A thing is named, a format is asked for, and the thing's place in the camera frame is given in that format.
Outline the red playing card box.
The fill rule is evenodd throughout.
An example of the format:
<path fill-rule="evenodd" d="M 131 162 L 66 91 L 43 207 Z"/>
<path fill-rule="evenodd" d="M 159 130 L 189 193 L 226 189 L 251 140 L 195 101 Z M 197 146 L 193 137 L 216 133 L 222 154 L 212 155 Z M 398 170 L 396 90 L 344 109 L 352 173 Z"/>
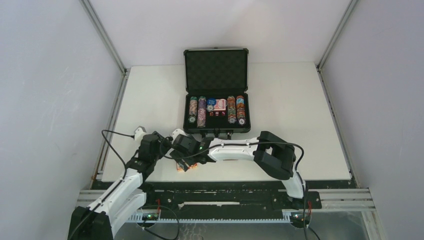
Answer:
<path fill-rule="evenodd" d="M 176 164 L 176 170 L 178 172 L 187 172 L 188 170 L 195 169 L 197 167 L 198 167 L 197 163 L 195 163 L 191 166 L 188 166 L 186 163 L 177 163 Z"/>

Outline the black poker case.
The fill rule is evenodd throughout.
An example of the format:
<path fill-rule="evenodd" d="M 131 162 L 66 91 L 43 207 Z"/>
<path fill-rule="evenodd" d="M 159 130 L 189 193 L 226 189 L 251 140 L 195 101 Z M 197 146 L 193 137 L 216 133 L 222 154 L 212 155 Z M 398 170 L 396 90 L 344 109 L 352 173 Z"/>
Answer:
<path fill-rule="evenodd" d="M 188 134 L 235 134 L 247 133 L 251 129 L 248 90 L 248 56 L 247 48 L 234 49 L 187 49 L 183 53 L 186 91 L 183 130 Z M 226 116 L 211 117 L 206 109 L 205 127 L 197 127 L 197 120 L 189 123 L 189 101 L 191 97 L 204 96 L 210 98 L 228 99 L 234 96 L 244 97 L 245 125 L 228 122 L 228 103 Z"/>

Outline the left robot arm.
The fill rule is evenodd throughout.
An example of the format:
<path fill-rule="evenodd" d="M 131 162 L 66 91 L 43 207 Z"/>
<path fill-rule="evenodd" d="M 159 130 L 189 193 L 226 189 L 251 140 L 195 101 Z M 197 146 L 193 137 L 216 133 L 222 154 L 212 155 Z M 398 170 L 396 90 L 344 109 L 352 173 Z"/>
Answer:
<path fill-rule="evenodd" d="M 156 194 L 140 187 L 162 157 L 163 139 L 156 131 L 141 137 L 135 155 L 124 164 L 122 176 L 88 206 L 75 208 L 69 225 L 69 240 L 112 240 L 137 209 L 155 205 Z"/>

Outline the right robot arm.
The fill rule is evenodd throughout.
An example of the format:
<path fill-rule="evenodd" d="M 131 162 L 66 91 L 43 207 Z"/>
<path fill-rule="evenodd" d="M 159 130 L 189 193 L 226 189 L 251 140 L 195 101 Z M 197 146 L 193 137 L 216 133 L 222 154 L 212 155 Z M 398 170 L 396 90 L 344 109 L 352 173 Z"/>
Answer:
<path fill-rule="evenodd" d="M 254 162 L 269 177 L 282 182 L 293 207 L 302 208 L 309 201 L 306 182 L 298 171 L 304 149 L 269 131 L 261 131 L 258 137 L 249 139 L 204 137 L 198 141 L 176 129 L 164 146 L 172 150 L 171 159 L 191 165 L 230 160 Z"/>

